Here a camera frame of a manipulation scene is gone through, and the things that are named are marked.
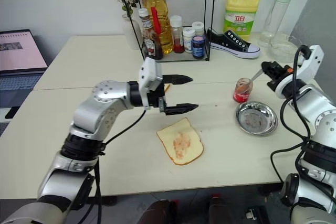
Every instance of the laptop screen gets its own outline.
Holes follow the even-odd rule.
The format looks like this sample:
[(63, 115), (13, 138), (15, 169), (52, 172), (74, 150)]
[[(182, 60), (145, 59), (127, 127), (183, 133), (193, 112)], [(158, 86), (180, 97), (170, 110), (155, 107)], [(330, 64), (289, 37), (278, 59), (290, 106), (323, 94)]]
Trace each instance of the laptop screen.
[(0, 72), (45, 68), (47, 64), (29, 30), (0, 32)]

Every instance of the black sneaker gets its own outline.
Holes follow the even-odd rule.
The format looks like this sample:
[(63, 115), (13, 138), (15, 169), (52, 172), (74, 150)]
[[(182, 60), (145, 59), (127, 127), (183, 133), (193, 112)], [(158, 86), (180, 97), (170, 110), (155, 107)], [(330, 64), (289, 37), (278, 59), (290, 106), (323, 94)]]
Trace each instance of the black sneaker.
[(216, 34), (208, 29), (207, 36), (211, 38), (211, 48), (230, 52), (245, 59), (258, 58), (260, 55), (260, 47), (244, 41), (232, 30)]

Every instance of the laptop keyboard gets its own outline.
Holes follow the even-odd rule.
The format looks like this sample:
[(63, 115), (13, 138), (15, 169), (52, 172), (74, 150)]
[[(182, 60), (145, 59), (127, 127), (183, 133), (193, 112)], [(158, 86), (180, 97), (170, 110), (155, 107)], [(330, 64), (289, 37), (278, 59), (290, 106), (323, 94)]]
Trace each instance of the laptop keyboard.
[(40, 76), (0, 78), (0, 91), (33, 89)]
[(4, 133), (8, 125), (9, 123), (0, 123), (0, 136), (2, 135), (2, 133)]

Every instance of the yellow detergent bottle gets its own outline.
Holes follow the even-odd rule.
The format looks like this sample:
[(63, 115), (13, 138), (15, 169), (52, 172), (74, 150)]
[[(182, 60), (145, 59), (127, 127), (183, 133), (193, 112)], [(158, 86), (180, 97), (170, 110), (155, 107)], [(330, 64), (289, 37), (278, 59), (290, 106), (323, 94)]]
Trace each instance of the yellow detergent bottle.
[(227, 0), (223, 32), (233, 30), (247, 40), (256, 16), (260, 0)]

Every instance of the metal plate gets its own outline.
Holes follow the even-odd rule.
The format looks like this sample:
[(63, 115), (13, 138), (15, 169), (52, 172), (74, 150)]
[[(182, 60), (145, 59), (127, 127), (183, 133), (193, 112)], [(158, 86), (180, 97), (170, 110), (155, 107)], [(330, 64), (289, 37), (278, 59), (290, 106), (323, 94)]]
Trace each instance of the metal plate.
[(237, 107), (236, 119), (239, 126), (252, 135), (264, 136), (278, 126), (275, 112), (262, 102), (245, 102)]

